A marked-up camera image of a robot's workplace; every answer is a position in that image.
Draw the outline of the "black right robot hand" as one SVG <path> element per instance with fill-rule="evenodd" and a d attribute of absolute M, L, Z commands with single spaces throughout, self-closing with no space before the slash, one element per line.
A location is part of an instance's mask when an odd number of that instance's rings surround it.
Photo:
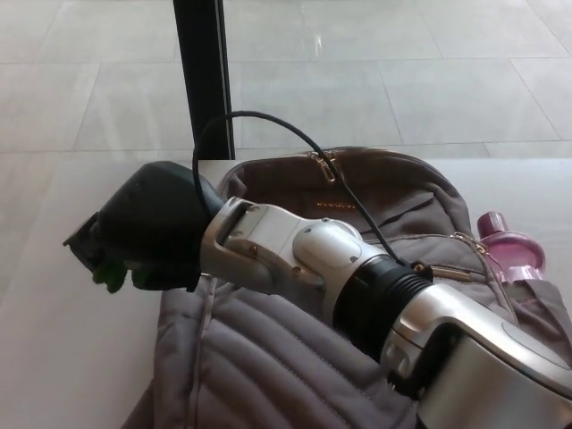
<path fill-rule="evenodd" d="M 224 200 L 201 175 L 170 161 L 144 164 L 65 242 L 93 283 L 114 294 L 193 291 L 200 244 Z"/>

